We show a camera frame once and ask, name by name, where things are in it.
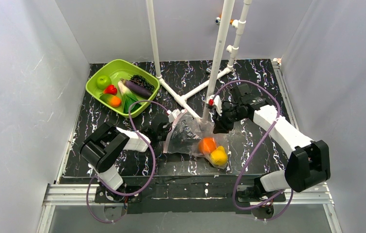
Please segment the fake green apple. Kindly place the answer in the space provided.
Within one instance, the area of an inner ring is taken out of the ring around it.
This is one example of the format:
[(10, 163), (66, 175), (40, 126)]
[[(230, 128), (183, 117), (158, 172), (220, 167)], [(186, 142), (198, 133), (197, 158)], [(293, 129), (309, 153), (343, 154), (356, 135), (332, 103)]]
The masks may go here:
[(100, 90), (105, 90), (109, 85), (112, 85), (111, 79), (109, 76), (101, 75), (96, 79), (96, 86)]

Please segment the fake bok choy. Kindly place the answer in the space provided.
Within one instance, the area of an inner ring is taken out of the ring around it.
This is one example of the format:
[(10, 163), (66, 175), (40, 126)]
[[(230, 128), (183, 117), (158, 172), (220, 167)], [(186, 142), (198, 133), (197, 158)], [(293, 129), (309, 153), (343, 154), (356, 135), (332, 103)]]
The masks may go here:
[(138, 101), (135, 94), (132, 93), (130, 89), (128, 89), (124, 84), (122, 84), (121, 80), (118, 82), (118, 90), (121, 93), (122, 101), (123, 101), (123, 112), (125, 114), (128, 114), (129, 107)]

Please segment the clear zip top bag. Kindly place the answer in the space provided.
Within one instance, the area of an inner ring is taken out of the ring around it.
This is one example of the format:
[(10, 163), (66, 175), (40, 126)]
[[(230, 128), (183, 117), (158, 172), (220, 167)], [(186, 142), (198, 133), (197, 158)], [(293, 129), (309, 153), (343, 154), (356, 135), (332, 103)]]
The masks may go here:
[(218, 146), (223, 146), (228, 156), (229, 139), (227, 134), (213, 133), (214, 125), (209, 122), (203, 122), (200, 118), (193, 117), (187, 110), (182, 113), (172, 123), (172, 129), (167, 135), (163, 144), (163, 153), (182, 153), (195, 157), (205, 158), (210, 162), (210, 154), (202, 154), (199, 151), (198, 144), (205, 137), (213, 137)]

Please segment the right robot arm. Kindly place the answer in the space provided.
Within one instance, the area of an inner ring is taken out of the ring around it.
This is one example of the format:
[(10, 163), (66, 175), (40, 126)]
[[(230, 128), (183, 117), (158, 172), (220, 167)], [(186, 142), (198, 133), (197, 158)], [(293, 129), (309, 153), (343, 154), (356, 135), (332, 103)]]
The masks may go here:
[(249, 119), (266, 131), (288, 157), (285, 169), (264, 174), (254, 181), (247, 194), (261, 197), (266, 193), (292, 189), (302, 192), (331, 177), (329, 147), (314, 141), (293, 127), (265, 98), (255, 96), (246, 84), (234, 86), (232, 101), (224, 101), (215, 94), (207, 99), (214, 110), (214, 133), (229, 133), (234, 123)]

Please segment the fake mango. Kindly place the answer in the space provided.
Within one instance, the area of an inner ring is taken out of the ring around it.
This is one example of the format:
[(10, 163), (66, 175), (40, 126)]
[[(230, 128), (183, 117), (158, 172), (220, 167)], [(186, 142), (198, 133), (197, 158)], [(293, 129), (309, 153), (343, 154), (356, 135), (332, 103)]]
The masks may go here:
[(112, 94), (102, 94), (99, 99), (112, 108), (117, 108), (122, 105), (122, 100)]

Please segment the fake red tomato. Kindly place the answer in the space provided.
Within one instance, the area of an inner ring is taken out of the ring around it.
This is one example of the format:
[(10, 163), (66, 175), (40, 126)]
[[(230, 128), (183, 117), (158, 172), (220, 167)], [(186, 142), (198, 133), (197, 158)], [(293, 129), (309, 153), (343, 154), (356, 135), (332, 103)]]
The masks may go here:
[(117, 88), (113, 85), (110, 84), (108, 85), (104, 90), (103, 90), (103, 94), (111, 94), (111, 95), (116, 95), (117, 94)]

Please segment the fake orange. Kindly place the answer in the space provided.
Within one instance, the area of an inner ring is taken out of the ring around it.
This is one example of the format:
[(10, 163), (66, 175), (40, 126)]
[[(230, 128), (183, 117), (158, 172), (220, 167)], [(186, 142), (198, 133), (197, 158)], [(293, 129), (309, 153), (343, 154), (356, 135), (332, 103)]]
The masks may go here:
[(198, 148), (202, 154), (211, 154), (217, 148), (217, 143), (213, 137), (205, 137), (200, 140)]

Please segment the fake purple eggplant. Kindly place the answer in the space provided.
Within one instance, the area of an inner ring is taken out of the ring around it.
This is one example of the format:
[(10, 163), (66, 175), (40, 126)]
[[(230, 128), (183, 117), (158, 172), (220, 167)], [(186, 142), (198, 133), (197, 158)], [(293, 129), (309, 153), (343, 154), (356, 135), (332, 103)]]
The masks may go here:
[(121, 80), (122, 84), (124, 84), (128, 89), (130, 89), (133, 93), (139, 95), (140, 97), (149, 99), (153, 95), (152, 91), (148, 90), (145, 87), (139, 86), (130, 80), (125, 80), (125, 79), (120, 79), (120, 80)]

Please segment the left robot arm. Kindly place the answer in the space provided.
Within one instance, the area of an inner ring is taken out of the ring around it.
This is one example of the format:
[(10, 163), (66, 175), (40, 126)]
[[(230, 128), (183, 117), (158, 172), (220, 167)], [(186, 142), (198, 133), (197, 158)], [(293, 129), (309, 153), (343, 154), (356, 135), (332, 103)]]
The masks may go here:
[(80, 148), (81, 156), (97, 172), (99, 180), (110, 190), (117, 190), (123, 179), (115, 162), (125, 150), (146, 152), (157, 143), (165, 141), (171, 123), (160, 123), (157, 127), (146, 127), (133, 132), (105, 122), (87, 137)]

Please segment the fake dark grapes bunch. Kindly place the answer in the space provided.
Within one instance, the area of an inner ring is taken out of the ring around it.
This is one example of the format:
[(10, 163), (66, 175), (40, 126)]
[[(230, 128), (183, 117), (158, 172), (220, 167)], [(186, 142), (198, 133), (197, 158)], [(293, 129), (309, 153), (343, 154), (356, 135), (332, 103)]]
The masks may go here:
[(144, 88), (146, 88), (147, 90), (149, 90), (149, 91), (154, 91), (155, 90), (155, 88), (154, 88), (154, 86), (151, 84), (151, 83), (149, 83), (143, 76), (141, 76), (141, 75), (132, 75), (131, 77), (130, 77), (130, 80), (133, 82), (133, 83), (135, 83), (136, 85), (138, 85), (138, 86), (141, 86), (141, 87), (144, 87)]

